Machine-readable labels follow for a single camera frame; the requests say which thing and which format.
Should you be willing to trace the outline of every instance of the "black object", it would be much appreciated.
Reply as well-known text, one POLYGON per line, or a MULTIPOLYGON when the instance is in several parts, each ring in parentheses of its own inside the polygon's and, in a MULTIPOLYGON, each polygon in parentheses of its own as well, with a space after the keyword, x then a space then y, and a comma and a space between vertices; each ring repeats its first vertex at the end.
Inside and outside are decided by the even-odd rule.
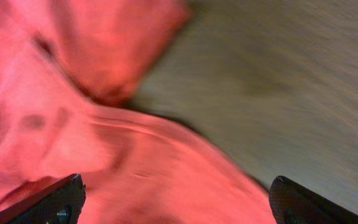
POLYGON ((268 199, 278 224, 358 223, 358 215, 284 176, 273 181, 268 199))
POLYGON ((0 224, 75 224, 85 203, 81 175, 70 175, 0 212, 0 224))

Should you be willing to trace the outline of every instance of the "red cloth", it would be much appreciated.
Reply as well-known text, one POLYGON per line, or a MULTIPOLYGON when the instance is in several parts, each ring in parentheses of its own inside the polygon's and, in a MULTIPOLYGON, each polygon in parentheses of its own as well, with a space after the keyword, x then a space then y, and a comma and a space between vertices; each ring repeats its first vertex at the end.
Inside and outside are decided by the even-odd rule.
POLYGON ((131 97, 188 16, 174 0, 0 0, 0 211, 81 173, 80 223, 275 223, 203 138, 88 98, 131 97))

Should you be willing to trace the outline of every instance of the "wrinkled red fabric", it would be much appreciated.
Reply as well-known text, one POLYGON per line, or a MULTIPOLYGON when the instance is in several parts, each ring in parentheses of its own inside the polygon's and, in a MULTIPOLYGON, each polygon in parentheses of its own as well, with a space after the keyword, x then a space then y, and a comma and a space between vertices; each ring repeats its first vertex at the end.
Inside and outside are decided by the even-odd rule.
POLYGON ((0 0, 0 211, 80 173, 79 223, 274 223, 213 145, 117 108, 189 15, 175 0, 0 0))

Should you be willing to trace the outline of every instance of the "red garment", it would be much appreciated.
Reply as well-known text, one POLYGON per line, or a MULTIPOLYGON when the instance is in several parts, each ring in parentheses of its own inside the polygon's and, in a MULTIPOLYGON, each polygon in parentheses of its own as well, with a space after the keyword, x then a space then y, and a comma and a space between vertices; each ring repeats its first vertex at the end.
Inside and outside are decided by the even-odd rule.
POLYGON ((0 211, 81 173, 79 223, 275 223, 203 138, 75 88, 118 106, 188 15, 174 0, 0 0, 0 211))

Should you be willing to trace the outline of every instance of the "brown surface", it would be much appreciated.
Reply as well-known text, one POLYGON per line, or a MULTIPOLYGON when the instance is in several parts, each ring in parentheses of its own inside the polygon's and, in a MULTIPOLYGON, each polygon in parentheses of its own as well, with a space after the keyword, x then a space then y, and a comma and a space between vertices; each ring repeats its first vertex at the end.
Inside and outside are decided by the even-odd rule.
POLYGON ((358 1, 193 1, 134 103, 358 213, 358 1))

